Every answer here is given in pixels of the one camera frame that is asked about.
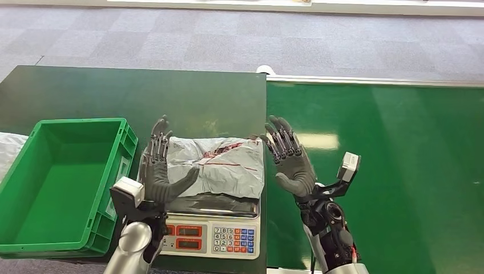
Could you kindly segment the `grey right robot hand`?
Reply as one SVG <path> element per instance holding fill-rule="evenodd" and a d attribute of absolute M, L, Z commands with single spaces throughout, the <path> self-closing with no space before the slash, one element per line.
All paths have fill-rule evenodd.
<path fill-rule="evenodd" d="M 269 136 L 261 134 L 259 138 L 273 157 L 277 184 L 294 196 L 310 195 L 317 176 L 291 125 L 284 118 L 271 115 L 265 129 Z"/>

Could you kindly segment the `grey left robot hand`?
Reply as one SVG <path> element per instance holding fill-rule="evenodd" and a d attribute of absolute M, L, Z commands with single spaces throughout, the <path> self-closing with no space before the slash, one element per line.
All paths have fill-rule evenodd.
<path fill-rule="evenodd" d="M 145 187 L 145 199 L 159 204 L 174 201 L 195 183 L 200 172 L 198 166 L 192 166 L 183 178 L 170 183 L 167 152 L 172 131 L 167 130 L 168 126 L 166 115 L 153 125 L 139 169 L 139 179 Z"/>

